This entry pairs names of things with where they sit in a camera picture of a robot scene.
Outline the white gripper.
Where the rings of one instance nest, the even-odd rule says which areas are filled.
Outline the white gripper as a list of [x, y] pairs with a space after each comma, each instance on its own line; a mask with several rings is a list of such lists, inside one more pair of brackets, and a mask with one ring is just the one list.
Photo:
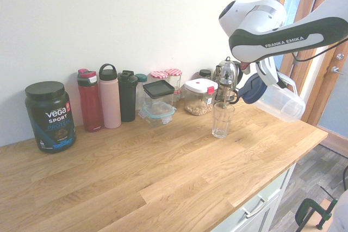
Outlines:
[[277, 68], [273, 57], [265, 58], [256, 62], [256, 70], [261, 80], [266, 85], [278, 83], [278, 79], [286, 84], [293, 85], [294, 81], [283, 73], [277, 74]]

